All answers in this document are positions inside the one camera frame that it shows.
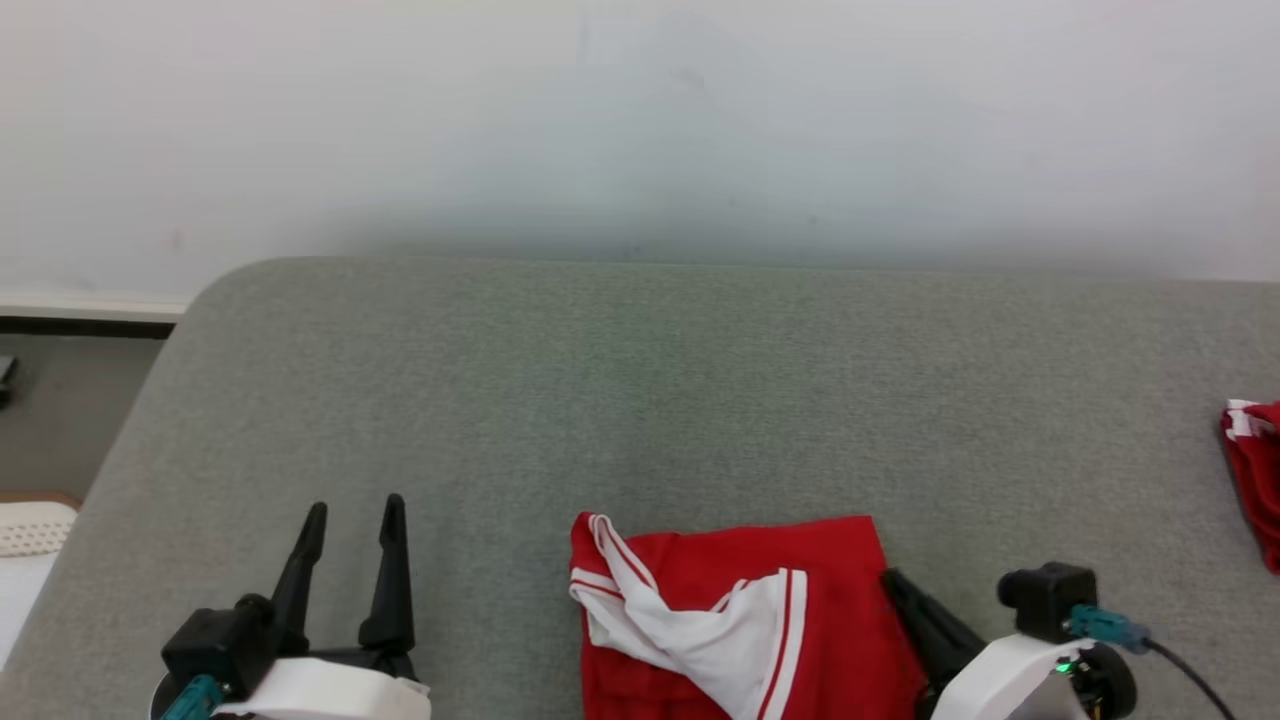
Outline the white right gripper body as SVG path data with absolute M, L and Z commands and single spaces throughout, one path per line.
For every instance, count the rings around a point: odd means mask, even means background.
M 928 633 L 929 719 L 1087 719 L 1071 682 L 1092 639 L 1015 634 L 989 644 Z

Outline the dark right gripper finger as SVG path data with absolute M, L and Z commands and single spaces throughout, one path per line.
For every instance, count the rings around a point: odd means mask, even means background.
M 881 573 L 879 583 L 925 675 L 925 692 L 940 693 L 987 642 L 899 569 Z

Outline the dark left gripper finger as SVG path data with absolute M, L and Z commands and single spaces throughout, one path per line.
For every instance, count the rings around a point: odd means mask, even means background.
M 323 556 L 326 515 L 324 502 L 310 507 L 273 592 L 271 643 L 278 657 L 305 656 L 310 650 L 305 625 L 314 568 Z
M 408 653 L 416 646 L 406 507 L 389 495 L 379 530 L 381 560 L 369 616 L 358 629 L 365 650 Z

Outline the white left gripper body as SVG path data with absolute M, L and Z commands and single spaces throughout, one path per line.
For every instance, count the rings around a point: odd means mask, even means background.
M 250 665 L 216 719 L 430 719 L 430 689 L 403 650 L 328 650 Z

